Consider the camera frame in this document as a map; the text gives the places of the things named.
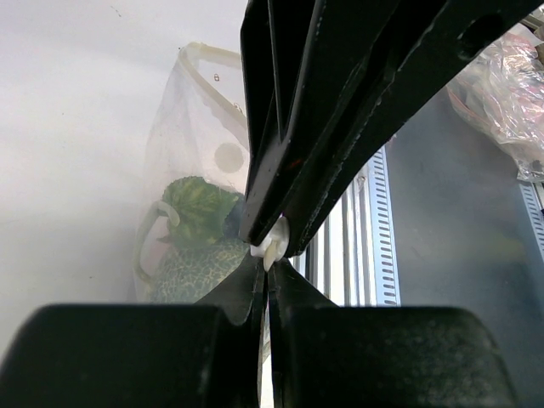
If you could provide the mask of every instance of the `plastic bag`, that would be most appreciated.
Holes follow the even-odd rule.
[[[531,13],[531,15],[540,21],[544,21],[544,5],[538,6],[538,8]]]
[[[544,181],[544,66],[538,42],[514,27],[447,85],[456,112],[490,135],[515,160],[518,179],[530,182]]]
[[[179,52],[146,149],[133,253],[139,300],[193,303],[246,255],[245,109],[239,54],[201,43]]]

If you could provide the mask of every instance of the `black metal bracket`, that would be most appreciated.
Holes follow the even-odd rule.
[[[251,0],[241,29],[252,164],[241,238],[280,214],[308,245],[363,164],[539,0]]]
[[[2,407],[252,407],[269,296],[276,407],[516,406],[468,312],[339,308],[282,259],[242,265],[195,305],[66,305],[21,329]]]

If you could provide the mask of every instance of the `green leaf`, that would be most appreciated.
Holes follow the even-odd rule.
[[[178,247],[211,245],[223,236],[223,222],[239,199],[210,184],[202,177],[180,178],[164,191],[162,200],[179,215],[179,225],[168,222],[168,230]]]

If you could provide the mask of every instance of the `clear plastic bag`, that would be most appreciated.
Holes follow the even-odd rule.
[[[531,15],[540,21],[544,21],[544,5],[538,6],[538,8],[531,13]]]
[[[241,57],[191,43],[168,79],[147,144],[133,253],[138,298],[193,303],[244,258],[249,167]]]
[[[535,39],[516,27],[447,85],[456,112],[490,135],[530,182],[544,181],[544,66]]]

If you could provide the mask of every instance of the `white plastic clip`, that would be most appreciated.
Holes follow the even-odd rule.
[[[264,258],[264,270],[268,272],[274,262],[283,258],[288,246],[289,222],[287,218],[280,217],[264,237],[261,245],[251,246],[251,254],[253,257]]]

